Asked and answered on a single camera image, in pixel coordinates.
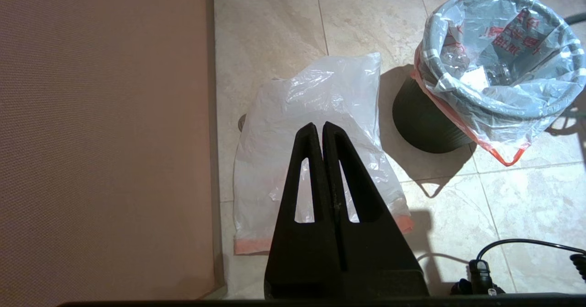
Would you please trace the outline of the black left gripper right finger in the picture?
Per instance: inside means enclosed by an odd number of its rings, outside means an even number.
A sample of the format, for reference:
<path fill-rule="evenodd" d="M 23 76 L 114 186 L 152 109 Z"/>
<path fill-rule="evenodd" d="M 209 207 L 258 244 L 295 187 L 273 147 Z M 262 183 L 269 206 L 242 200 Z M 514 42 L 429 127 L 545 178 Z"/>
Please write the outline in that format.
<path fill-rule="evenodd" d="M 429 296 L 423 270 L 349 136 L 326 122 L 323 154 L 346 298 Z"/>

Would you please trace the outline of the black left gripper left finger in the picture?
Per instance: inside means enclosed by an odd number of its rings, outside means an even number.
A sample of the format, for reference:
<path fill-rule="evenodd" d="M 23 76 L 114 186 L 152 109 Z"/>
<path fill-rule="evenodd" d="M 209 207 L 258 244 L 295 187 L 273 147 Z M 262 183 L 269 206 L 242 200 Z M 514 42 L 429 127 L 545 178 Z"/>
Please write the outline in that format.
<path fill-rule="evenodd" d="M 295 221 L 301 165 L 309 161 L 313 223 Z M 266 298 L 335 298 L 341 267 L 331 197 L 317 128 L 296 134 L 264 276 Z"/>

